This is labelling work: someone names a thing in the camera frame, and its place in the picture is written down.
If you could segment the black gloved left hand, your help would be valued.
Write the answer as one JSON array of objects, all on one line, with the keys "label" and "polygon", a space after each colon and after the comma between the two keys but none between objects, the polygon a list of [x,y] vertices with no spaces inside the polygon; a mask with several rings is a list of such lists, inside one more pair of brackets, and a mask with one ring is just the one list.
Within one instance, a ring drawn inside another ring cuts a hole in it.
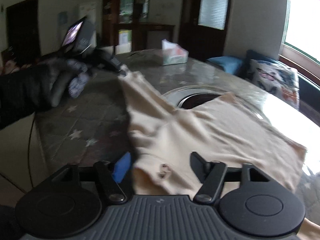
[{"label": "black gloved left hand", "polygon": [[69,83],[88,71],[76,60],[53,58],[1,76],[1,129],[60,103]]}]

